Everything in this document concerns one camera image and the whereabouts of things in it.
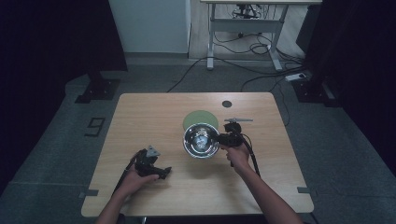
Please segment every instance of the electrical outlet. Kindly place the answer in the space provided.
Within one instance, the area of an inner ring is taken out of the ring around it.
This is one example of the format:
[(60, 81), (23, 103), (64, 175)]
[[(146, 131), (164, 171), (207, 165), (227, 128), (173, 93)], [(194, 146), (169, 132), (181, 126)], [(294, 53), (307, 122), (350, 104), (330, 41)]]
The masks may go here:
[(304, 73), (298, 73), (298, 74), (286, 76), (285, 80), (286, 81), (293, 81), (293, 80), (302, 79), (302, 78), (306, 78), (306, 75)]

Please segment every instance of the metal bowl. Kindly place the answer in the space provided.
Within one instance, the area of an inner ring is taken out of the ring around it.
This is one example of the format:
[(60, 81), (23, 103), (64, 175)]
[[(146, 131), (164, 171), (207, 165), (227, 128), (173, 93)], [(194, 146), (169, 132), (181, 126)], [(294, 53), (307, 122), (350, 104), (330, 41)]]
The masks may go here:
[(211, 158), (219, 150), (218, 135), (218, 130), (210, 124), (192, 124), (184, 132), (184, 149), (194, 158)]

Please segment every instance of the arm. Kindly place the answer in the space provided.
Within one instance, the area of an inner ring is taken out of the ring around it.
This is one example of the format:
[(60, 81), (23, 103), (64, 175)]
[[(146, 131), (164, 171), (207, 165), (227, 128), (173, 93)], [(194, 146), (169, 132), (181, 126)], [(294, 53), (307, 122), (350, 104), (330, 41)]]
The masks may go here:
[(250, 167), (245, 144), (240, 147), (221, 148), (227, 150), (227, 159), (233, 163), (233, 168), (246, 183), (269, 223), (303, 223), (293, 209)]
[(137, 171), (133, 165), (127, 176), (125, 176), (125, 179), (122, 181), (120, 188), (114, 192), (113, 196), (111, 196), (110, 200), (102, 210), (95, 223), (116, 223), (125, 199), (129, 195), (137, 192), (143, 185), (158, 178), (158, 175), (148, 175), (141, 177), (137, 174)]

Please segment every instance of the desk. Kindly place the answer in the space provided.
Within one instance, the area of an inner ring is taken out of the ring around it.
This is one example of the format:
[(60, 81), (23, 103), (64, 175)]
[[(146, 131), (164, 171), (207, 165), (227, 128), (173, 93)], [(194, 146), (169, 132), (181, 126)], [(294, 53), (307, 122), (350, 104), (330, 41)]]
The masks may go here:
[[(202, 3), (211, 5), (211, 16), (209, 18), (209, 44), (207, 48), (207, 69), (213, 69), (213, 37), (216, 31), (219, 32), (257, 32), (273, 33), (274, 39), (271, 45), (268, 45), (268, 52), (274, 64), (276, 71), (282, 70), (279, 57), (276, 51), (277, 41), (282, 32), (283, 23), (285, 22), (286, 13), (289, 5), (318, 5), (322, 0), (201, 0)], [(219, 19), (216, 18), (216, 4), (256, 4), (256, 5), (285, 5), (279, 20), (249, 20), (249, 19)]]
[[(233, 105), (226, 108), (223, 101)], [(306, 184), (271, 93), (128, 93), (120, 97), (92, 177), (90, 189), (98, 194), (85, 198), (82, 215), (100, 214), (129, 159), (148, 145), (162, 153), (155, 166), (172, 166), (172, 172), (134, 194), (122, 207), (126, 216), (261, 214), (225, 151), (205, 160), (184, 150), (183, 119), (195, 110), (214, 114), (221, 133), (225, 119), (253, 119), (241, 126), (263, 180), (296, 212), (313, 211), (310, 195), (297, 191)]]

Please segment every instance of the hand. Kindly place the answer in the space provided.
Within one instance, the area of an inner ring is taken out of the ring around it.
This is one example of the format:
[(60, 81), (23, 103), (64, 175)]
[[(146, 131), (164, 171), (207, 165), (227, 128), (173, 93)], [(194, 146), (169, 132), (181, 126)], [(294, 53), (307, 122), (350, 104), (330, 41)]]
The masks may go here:
[(227, 160), (233, 163), (233, 168), (238, 174), (241, 169), (250, 167), (248, 164), (248, 148), (245, 144), (239, 147), (226, 147), (224, 145), (220, 145), (220, 147), (227, 151)]
[(153, 182), (158, 178), (160, 178), (159, 175), (148, 175), (142, 177), (137, 173), (134, 165), (132, 165), (122, 181), (120, 188), (117, 189), (116, 192), (121, 194), (123, 197), (127, 197), (128, 195), (137, 192), (143, 185)]

